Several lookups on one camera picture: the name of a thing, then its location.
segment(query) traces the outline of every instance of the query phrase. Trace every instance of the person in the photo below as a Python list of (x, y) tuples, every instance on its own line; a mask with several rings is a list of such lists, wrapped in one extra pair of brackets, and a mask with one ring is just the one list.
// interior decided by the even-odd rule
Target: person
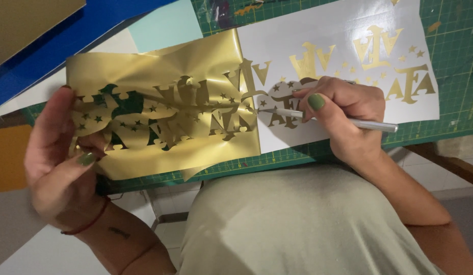
[[(324, 76), (293, 94), (304, 121), (318, 119), (309, 123), (324, 127), (347, 166), (205, 183), (189, 213), (179, 274), (473, 274), (473, 256), (448, 211), (381, 149), (381, 132), (347, 120), (382, 121), (383, 92)], [(32, 130), (24, 163), (34, 208), (66, 232), (89, 225), (75, 237), (111, 274), (176, 273), (146, 224), (95, 194), (98, 156), (67, 157), (73, 101), (74, 92), (60, 88)]]

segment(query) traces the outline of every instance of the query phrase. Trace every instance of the red string bracelet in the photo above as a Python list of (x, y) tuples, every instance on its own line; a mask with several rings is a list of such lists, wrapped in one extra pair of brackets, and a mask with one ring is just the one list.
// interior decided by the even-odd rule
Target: red string bracelet
[(102, 216), (102, 214), (104, 213), (104, 211), (106, 210), (107, 208), (107, 205), (109, 204), (109, 202), (111, 201), (111, 199), (108, 197), (108, 196), (104, 196), (105, 198), (105, 202), (104, 202), (104, 205), (102, 206), (102, 209), (100, 210), (99, 214), (92, 220), (92, 222), (89, 222), (88, 224), (86, 224), (85, 226), (83, 227), (80, 227), (76, 230), (72, 230), (72, 231), (62, 231), (60, 232), (61, 234), (63, 235), (75, 235), (75, 234), (79, 234), (80, 232), (82, 231), (85, 231), (87, 230), (89, 227), (93, 226), (94, 223), (97, 222), (97, 220), (99, 220), (99, 218)]

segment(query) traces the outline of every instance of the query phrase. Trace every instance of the blue folder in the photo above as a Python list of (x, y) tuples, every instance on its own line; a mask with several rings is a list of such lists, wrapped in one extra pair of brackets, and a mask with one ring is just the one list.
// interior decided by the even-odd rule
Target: blue folder
[(122, 21), (171, 2), (173, 0), (87, 0), (82, 9), (0, 66), (0, 105)]

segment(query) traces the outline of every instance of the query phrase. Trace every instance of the gold paper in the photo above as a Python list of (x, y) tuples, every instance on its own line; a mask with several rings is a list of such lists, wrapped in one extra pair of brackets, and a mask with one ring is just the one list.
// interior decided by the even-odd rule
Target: gold paper
[(264, 91), (246, 66), (235, 29), (144, 54), (76, 55), (67, 60), (67, 83), (82, 98), (75, 137), (103, 130), (122, 141), (98, 162), (114, 180), (257, 156), (251, 96)]

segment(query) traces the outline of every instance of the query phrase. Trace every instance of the wrist tattoo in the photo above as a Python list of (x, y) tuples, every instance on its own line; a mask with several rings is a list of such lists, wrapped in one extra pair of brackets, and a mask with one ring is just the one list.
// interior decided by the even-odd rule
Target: wrist tattoo
[(131, 234), (128, 234), (128, 233), (124, 232), (123, 230), (121, 230), (121, 229), (119, 229), (119, 228), (109, 227), (108, 230), (111, 231), (111, 232), (113, 232), (114, 234), (118, 234), (118, 235), (123, 236), (123, 238), (124, 238), (125, 240), (128, 240), (129, 237), (131, 236)]

